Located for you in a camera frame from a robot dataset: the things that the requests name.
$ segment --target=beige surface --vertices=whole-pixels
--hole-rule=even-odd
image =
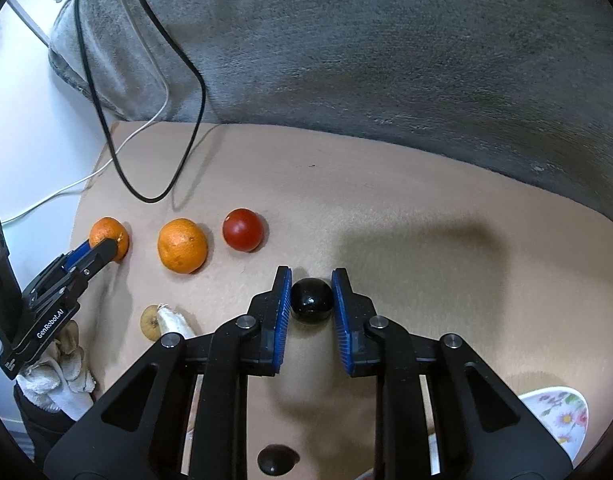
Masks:
[[[120,124],[117,142],[135,126]],[[190,130],[158,124],[127,145],[120,158],[142,193],[166,185]],[[253,254],[221,240],[221,222],[237,207],[269,226]],[[74,246],[102,216],[125,222],[132,237],[77,317],[102,389],[150,345],[138,326],[147,305],[176,306],[208,333],[269,290],[278,265],[295,279],[344,266],[381,314],[425,336],[460,333],[518,394],[580,390],[590,412],[583,453],[613,417],[613,224],[570,200],[391,144],[225,125],[199,143],[162,203],[138,202],[114,170],[96,178],[80,202]],[[182,216],[210,244],[190,276],[166,270],[155,248],[160,227]],[[273,443],[302,457],[287,480],[351,480],[371,466],[373,381],[344,377],[331,325],[292,323],[280,375],[252,378],[249,399],[251,479],[264,478],[255,459]]]

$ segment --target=white wall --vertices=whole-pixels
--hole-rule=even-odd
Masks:
[[[61,7],[53,0],[18,0],[50,31]],[[93,106],[59,80],[46,47],[8,7],[0,12],[0,218],[4,220],[90,173],[102,149]],[[78,196],[63,196],[5,228],[20,285],[69,250]],[[19,428],[13,383],[0,370],[0,416]]]

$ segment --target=red tomato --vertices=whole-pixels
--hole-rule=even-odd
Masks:
[[[236,251],[253,251],[264,237],[260,217],[248,209],[231,211],[222,224],[224,241]]]

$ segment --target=gray fuzzy cloth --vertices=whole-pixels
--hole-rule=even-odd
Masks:
[[[200,89],[139,7],[171,84]],[[607,0],[148,0],[208,86],[207,121],[283,124],[464,160],[613,220],[613,9]],[[164,101],[119,0],[82,0],[98,92],[122,118]],[[85,91],[73,2],[50,60]]]

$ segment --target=silver bolt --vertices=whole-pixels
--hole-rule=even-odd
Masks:
[[[369,319],[369,325],[373,328],[386,328],[389,326],[389,320],[384,316],[373,316]]]
[[[442,338],[442,342],[449,348],[460,348],[462,346],[462,338],[458,334],[446,334]]]
[[[235,324],[239,328],[245,328],[245,329],[253,328],[256,323],[257,323],[257,320],[253,316],[249,316],[248,314],[245,314],[244,316],[240,316],[235,321]]]
[[[181,340],[182,337],[180,337],[180,334],[176,334],[175,332],[169,332],[162,336],[162,338],[160,339],[160,343],[165,348],[173,348],[174,346],[177,346]]]

